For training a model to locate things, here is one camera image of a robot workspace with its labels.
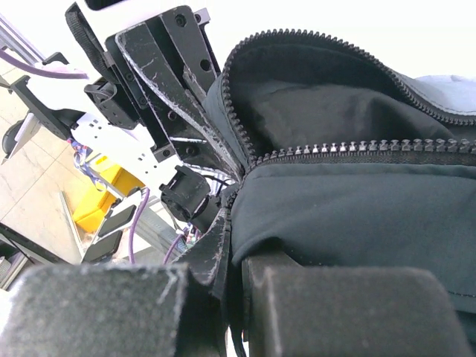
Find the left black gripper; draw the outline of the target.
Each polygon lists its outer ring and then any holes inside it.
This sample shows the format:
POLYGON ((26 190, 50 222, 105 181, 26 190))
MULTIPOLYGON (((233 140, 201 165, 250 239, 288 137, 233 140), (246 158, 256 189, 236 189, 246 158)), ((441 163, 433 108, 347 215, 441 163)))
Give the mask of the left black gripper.
POLYGON ((105 39, 83 11, 73 3, 65 20, 101 76, 84 91, 108 122, 145 126, 159 158, 170 149, 188 166, 241 175, 241 163, 202 108, 220 72, 205 33, 208 10, 182 5, 145 14, 105 39))

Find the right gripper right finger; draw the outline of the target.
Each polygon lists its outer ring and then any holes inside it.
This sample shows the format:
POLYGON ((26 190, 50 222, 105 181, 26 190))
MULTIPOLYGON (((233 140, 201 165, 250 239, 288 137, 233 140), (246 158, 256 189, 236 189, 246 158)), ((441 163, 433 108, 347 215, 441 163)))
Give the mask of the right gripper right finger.
POLYGON ((415 268, 242 264, 252 356, 471 356, 440 282, 415 268))

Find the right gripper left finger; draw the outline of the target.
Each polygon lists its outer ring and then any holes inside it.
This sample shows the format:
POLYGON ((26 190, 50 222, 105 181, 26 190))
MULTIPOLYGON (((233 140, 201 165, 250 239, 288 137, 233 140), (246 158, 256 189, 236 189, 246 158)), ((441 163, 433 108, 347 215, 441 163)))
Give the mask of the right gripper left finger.
POLYGON ((231 222, 166 265, 32 268, 1 323, 3 356, 225 356, 231 222))

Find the dark grey zip jacket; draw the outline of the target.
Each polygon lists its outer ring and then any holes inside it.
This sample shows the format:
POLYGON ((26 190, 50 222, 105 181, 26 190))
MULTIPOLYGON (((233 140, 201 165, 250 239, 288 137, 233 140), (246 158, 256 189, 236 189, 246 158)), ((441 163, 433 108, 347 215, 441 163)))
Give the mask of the dark grey zip jacket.
POLYGON ((333 36, 269 30, 229 54, 246 157, 231 199, 228 310, 246 338, 242 264, 415 268, 449 296, 475 354, 475 80, 410 78, 333 36))

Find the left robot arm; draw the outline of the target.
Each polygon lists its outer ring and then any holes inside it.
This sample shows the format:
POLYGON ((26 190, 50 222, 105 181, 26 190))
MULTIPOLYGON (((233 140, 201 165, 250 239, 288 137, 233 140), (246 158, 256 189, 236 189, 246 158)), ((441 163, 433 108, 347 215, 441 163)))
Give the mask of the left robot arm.
POLYGON ((161 162, 241 179, 246 157, 207 8, 170 1, 3 1, 13 84, 39 122, 105 155, 155 195, 161 162))

